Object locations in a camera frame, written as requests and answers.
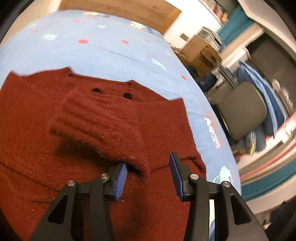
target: light blue bedsheet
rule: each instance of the light blue bedsheet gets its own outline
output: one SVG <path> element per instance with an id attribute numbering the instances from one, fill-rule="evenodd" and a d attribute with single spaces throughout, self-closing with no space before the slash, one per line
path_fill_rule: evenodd
<path id="1" fill-rule="evenodd" d="M 162 35 L 96 12 L 59 11 L 30 23 L 0 48 L 0 86 L 19 74 L 70 66 L 82 75 L 135 80 L 166 99 L 183 98 L 208 181 L 228 180 L 241 193 L 238 170 L 206 97 Z"/>

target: blue pillow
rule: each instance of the blue pillow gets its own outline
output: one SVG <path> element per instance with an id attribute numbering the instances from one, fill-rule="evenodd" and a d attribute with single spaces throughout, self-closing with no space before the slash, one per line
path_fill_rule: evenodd
<path id="1" fill-rule="evenodd" d="M 244 81 L 250 82 L 253 84 L 259 93 L 261 94 L 262 98 L 265 101 L 266 108 L 267 108 L 267 116 L 264 120 L 267 135 L 275 137 L 276 131 L 278 128 L 276 115 L 274 111 L 274 107 L 272 105 L 272 102 L 269 98 L 269 95 L 267 94 L 267 91 L 265 90 L 262 82 L 258 80 L 258 77 L 254 74 L 254 72 L 251 72 L 248 68 L 246 68 L 243 65 L 243 62 L 239 63 L 239 69 L 238 69 L 238 81 L 241 84 Z"/>
<path id="2" fill-rule="evenodd" d="M 274 107 L 274 112 L 276 114 L 276 121 L 278 123 L 277 127 L 279 128 L 287 119 L 287 114 L 286 114 L 285 108 L 283 107 L 282 103 L 277 98 L 277 96 L 276 96 L 275 92 L 273 91 L 273 89 L 271 88 L 270 84 L 264 78 L 262 78 L 262 76 L 256 70 L 254 70 L 250 65 L 248 65 L 244 62 L 240 62 L 240 64 L 245 66 L 251 72 L 253 72 L 255 74 L 255 76 L 257 76 L 258 81 L 260 81 L 263 84 L 263 86 L 267 92 L 267 95 L 270 98 L 272 106 Z"/>

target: wooden furniture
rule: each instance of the wooden furniture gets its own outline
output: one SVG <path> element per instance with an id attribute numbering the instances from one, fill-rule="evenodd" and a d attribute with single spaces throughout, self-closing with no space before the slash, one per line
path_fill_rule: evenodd
<path id="1" fill-rule="evenodd" d="M 181 10 L 165 0 L 62 0 L 59 9 L 111 14 L 147 25 L 161 34 L 181 13 Z"/>
<path id="2" fill-rule="evenodd" d="M 181 62 L 194 67 L 200 77 L 206 76 L 217 66 L 217 61 L 222 60 L 210 44 L 197 35 L 190 39 L 182 50 L 172 49 Z"/>

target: red sweater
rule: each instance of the red sweater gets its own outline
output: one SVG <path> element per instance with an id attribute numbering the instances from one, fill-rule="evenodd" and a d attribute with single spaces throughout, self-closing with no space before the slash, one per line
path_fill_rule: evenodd
<path id="1" fill-rule="evenodd" d="M 22 240 L 68 180 L 90 181 L 118 162 L 135 170 L 110 204 L 116 240 L 182 240 L 189 203 L 176 196 L 171 151 L 205 178 L 183 100 L 135 81 L 64 68 L 11 72 L 0 90 L 0 209 Z"/>

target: shelf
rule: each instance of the shelf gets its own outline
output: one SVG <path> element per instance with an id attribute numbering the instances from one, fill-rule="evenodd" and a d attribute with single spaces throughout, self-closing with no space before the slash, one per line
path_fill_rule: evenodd
<path id="1" fill-rule="evenodd" d="M 223 26 L 223 23 L 221 22 L 221 20 L 217 17 L 217 15 L 210 9 L 210 7 L 203 1 L 203 0 L 199 0 L 201 2 L 202 5 L 204 5 L 204 7 L 214 16 L 214 18 L 218 21 L 218 23 Z"/>

